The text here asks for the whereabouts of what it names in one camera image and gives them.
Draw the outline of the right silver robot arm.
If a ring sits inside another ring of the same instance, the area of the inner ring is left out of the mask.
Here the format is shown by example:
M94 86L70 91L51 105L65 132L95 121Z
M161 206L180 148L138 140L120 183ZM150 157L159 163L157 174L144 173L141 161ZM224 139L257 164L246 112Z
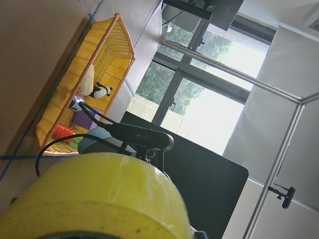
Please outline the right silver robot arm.
M79 154L93 152L113 152L120 153L123 142L111 136L111 134L101 127L96 127L88 131L79 142L77 151Z

